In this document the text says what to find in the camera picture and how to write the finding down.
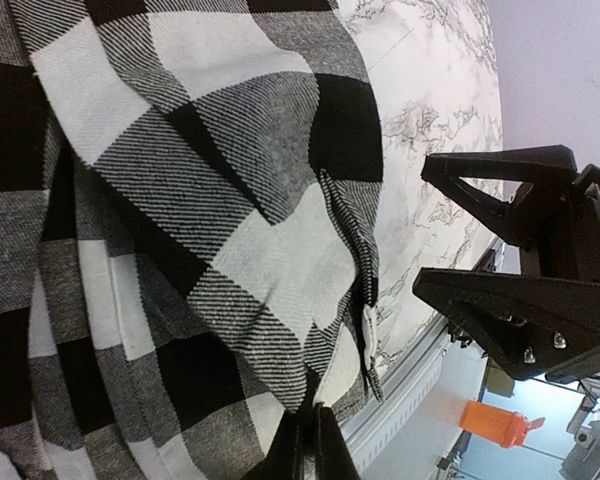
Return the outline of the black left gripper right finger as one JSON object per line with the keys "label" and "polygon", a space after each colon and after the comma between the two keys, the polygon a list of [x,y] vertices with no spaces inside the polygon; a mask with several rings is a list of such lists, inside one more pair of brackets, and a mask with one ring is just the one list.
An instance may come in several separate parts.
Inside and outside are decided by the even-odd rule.
{"label": "black left gripper right finger", "polygon": [[333,411],[319,404],[314,410],[314,459],[319,480],[360,480]]}

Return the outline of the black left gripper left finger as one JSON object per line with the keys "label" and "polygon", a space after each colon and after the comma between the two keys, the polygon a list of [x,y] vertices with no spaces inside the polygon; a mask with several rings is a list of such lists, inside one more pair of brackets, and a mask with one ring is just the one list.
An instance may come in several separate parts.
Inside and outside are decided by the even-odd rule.
{"label": "black left gripper left finger", "polygon": [[244,480],[298,480],[304,476],[303,427],[294,414],[285,412],[265,459]]}

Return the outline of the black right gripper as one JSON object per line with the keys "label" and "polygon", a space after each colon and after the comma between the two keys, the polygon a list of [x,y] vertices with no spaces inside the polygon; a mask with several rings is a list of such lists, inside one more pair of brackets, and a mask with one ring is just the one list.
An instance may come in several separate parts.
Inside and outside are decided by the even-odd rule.
{"label": "black right gripper", "polygon": [[[509,245],[519,275],[423,268],[420,300],[511,378],[568,384],[600,373],[600,167],[578,175],[563,145],[434,153],[421,178]],[[518,182],[499,200],[470,179]]]}

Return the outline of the black white plaid shirt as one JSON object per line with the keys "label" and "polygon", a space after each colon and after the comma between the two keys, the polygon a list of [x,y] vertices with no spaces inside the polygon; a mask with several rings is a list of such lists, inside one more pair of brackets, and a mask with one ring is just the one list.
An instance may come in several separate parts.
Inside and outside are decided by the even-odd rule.
{"label": "black white plaid shirt", "polygon": [[285,412],[316,477],[382,180],[335,1],[0,1],[0,479],[243,479]]}

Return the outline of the orange bottle in background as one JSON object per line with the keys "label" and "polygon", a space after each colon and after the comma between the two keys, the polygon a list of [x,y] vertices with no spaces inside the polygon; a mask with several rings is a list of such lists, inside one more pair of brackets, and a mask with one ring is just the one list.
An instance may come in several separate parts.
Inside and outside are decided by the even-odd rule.
{"label": "orange bottle in background", "polygon": [[464,409],[460,427],[472,435],[509,449],[523,446],[527,435],[540,429],[544,422],[544,417],[529,420],[519,412],[470,401]]}

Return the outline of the aluminium front frame rail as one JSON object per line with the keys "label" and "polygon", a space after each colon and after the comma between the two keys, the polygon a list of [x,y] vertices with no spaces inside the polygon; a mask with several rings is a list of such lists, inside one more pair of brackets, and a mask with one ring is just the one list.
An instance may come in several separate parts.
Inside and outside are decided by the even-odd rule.
{"label": "aluminium front frame rail", "polygon": [[486,358],[452,341],[436,314],[383,378],[385,401],[343,424],[363,479],[428,479],[461,435],[466,403],[479,396]]}

